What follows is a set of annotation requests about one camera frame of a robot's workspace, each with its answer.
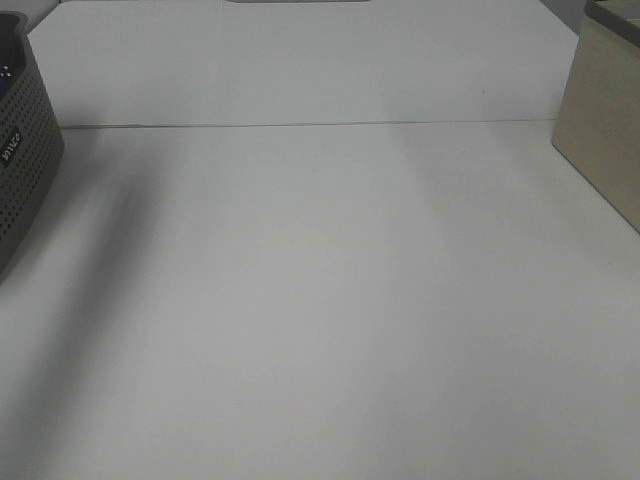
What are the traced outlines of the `beige box with grey rim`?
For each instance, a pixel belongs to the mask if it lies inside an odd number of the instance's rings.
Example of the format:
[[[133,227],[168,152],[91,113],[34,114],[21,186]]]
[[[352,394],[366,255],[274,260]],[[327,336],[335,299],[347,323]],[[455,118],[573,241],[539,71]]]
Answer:
[[[588,1],[552,145],[639,228],[639,3]]]

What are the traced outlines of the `grey perforated plastic basket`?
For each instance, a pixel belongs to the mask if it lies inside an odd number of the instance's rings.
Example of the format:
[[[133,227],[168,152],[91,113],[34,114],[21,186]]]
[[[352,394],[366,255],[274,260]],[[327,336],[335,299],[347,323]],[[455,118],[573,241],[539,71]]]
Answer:
[[[18,252],[65,144],[27,35],[28,18],[1,13],[1,271]]]

